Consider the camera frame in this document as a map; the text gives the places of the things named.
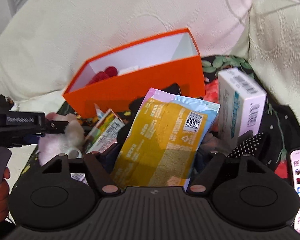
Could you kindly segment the person's left hand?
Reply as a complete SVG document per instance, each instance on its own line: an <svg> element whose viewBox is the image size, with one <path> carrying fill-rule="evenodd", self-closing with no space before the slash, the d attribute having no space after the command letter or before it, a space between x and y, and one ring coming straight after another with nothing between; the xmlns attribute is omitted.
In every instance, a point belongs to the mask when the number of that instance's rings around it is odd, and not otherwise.
<svg viewBox="0 0 300 240"><path fill-rule="evenodd" d="M6 167L4 170L4 176L0 184L0 222L4 221L8 214L8 196L10 192L9 184L7 180L10 178L11 174L9 169Z"/></svg>

